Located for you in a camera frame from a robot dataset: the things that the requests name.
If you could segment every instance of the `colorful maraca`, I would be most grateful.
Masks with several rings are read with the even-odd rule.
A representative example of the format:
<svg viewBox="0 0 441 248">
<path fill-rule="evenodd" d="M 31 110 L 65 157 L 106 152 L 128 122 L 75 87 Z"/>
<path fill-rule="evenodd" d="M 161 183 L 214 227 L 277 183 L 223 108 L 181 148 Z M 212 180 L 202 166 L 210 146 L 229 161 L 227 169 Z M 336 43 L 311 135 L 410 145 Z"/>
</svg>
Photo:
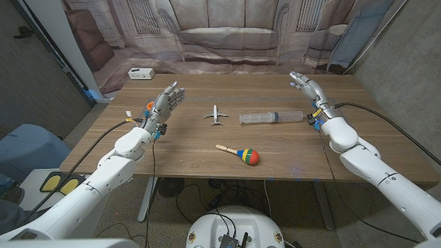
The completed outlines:
<svg viewBox="0 0 441 248">
<path fill-rule="evenodd" d="M 221 149 L 226 152 L 231 152 L 239 156 L 246 163 L 253 165 L 259 161 L 259 154 L 253 149 L 244 149 L 244 150 L 234 150 L 223 145 L 216 145 L 217 149 Z"/>
</svg>

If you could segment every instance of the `blue chair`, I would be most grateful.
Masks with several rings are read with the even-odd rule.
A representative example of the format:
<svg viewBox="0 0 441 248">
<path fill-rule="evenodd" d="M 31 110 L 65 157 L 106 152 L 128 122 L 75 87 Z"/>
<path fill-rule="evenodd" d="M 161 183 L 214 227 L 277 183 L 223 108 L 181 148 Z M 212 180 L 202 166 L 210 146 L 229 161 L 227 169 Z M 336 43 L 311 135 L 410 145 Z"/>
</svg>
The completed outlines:
<svg viewBox="0 0 441 248">
<path fill-rule="evenodd" d="M 53 133 L 23 124 L 0 141 L 0 173 L 23 182 L 33 169 L 58 168 L 70 148 Z"/>
</svg>

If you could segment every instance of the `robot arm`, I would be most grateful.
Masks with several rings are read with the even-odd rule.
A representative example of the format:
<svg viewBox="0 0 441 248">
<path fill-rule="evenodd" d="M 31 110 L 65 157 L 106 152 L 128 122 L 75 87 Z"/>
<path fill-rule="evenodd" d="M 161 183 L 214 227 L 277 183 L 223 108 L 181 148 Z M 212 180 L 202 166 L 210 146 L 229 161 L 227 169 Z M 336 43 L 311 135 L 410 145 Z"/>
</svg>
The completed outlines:
<svg viewBox="0 0 441 248">
<path fill-rule="evenodd" d="M 174 108 L 183 101 L 184 89 L 167 87 L 155 100 L 153 112 L 115 143 L 98 169 L 81 185 L 31 223 L 0 236 L 0 241 L 41 239 L 56 240 L 69 236 L 88 216 L 101 199 L 127 182 L 135 171 L 136 162 L 144 156 L 141 144 L 150 144 Z"/>
<path fill-rule="evenodd" d="M 324 121 L 322 129 L 330 137 L 329 146 L 340 154 L 343 165 L 377 187 L 427 240 L 441 238 L 441 203 L 384 163 L 379 151 L 336 115 L 317 82 L 300 73 L 290 75 L 297 82 L 291 86 L 315 103 L 318 110 L 313 117 Z"/>
</svg>

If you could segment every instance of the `cushion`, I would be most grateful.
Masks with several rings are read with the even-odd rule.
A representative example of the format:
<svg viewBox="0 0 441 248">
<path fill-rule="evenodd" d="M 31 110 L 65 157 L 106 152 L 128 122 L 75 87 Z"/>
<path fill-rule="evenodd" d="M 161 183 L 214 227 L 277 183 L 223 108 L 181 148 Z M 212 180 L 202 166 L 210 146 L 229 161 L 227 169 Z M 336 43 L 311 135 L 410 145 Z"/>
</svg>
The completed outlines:
<svg viewBox="0 0 441 248">
<path fill-rule="evenodd" d="M 245 27 L 245 0 L 207 0 L 207 5 L 211 28 Z"/>
<path fill-rule="evenodd" d="M 170 3 L 182 30 L 208 28 L 207 0 L 170 0 Z"/>
<path fill-rule="evenodd" d="M 309 47 L 317 50 L 333 50 L 346 27 L 346 24 L 333 25 L 326 30 L 314 32 L 309 39 Z"/>
<path fill-rule="evenodd" d="M 217 49 L 270 49 L 277 46 L 277 32 L 265 28 L 193 28 L 178 33 L 184 44 Z"/>
<path fill-rule="evenodd" d="M 351 11 L 347 15 L 344 23 L 349 24 L 349 22 L 352 21 L 352 19 L 357 15 L 357 12 L 361 9 L 363 9 L 365 6 L 375 3 L 382 0 L 356 0 L 356 2 L 353 4 Z"/>
<path fill-rule="evenodd" d="M 333 25 L 342 24 L 355 0 L 329 0 L 322 5 L 322 19 L 317 30 L 324 30 Z"/>
<path fill-rule="evenodd" d="M 98 72 L 114 55 L 109 43 L 104 42 L 84 54 L 84 59 L 92 72 Z"/>
<path fill-rule="evenodd" d="M 105 42 L 89 10 L 66 10 L 65 13 L 80 49 L 88 52 Z"/>
<path fill-rule="evenodd" d="M 309 48 L 306 55 L 314 59 L 328 59 L 332 51 Z"/>
<path fill-rule="evenodd" d="M 273 29 L 278 0 L 246 0 L 245 27 Z"/>
</svg>

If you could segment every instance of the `white box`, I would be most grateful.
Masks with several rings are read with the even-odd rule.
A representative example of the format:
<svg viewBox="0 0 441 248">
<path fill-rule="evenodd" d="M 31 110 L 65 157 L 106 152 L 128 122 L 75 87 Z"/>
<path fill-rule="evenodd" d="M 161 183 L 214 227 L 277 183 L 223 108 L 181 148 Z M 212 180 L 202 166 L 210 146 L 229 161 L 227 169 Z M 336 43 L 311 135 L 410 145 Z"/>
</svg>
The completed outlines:
<svg viewBox="0 0 441 248">
<path fill-rule="evenodd" d="M 132 68 L 129 71 L 130 79 L 152 79 L 153 76 L 153 68 Z"/>
</svg>

